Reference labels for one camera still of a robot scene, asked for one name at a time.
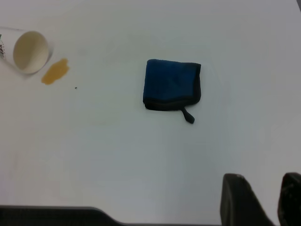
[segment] printed label on cup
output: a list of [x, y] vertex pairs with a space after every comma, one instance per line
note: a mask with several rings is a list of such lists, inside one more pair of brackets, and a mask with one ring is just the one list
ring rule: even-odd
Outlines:
[[3, 41], [1, 40], [1, 36], [2, 34], [0, 34], [0, 57], [5, 60], [4, 44]]

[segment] cup opening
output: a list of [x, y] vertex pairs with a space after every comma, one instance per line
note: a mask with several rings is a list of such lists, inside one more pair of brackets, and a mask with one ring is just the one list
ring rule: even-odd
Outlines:
[[47, 62], [48, 55], [48, 43], [38, 32], [26, 32], [21, 35], [13, 53], [17, 68], [27, 74], [40, 70]]

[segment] blue cloth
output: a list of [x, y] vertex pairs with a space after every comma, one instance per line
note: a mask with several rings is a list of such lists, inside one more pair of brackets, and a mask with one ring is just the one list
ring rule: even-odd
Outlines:
[[193, 97], [197, 68], [189, 63], [152, 59], [147, 62], [143, 99], [168, 101]]

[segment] yellow stain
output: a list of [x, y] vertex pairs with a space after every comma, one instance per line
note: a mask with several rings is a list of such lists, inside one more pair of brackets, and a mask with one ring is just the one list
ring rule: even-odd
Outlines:
[[68, 60], [66, 58], [61, 59], [60, 61], [51, 65], [44, 77], [42, 78], [42, 83], [46, 85], [52, 84], [55, 80], [62, 78], [67, 74], [69, 70]]

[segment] black object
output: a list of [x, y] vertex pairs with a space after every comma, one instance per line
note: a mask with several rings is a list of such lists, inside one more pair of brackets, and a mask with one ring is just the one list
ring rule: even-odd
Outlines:
[[223, 226], [274, 226], [250, 184], [239, 174], [224, 175], [220, 214]]
[[147, 62], [143, 102], [149, 110], [181, 110], [185, 120], [194, 123], [185, 106], [201, 98], [201, 65], [152, 59]]
[[301, 175], [286, 173], [282, 180], [278, 203], [281, 226], [301, 226]]

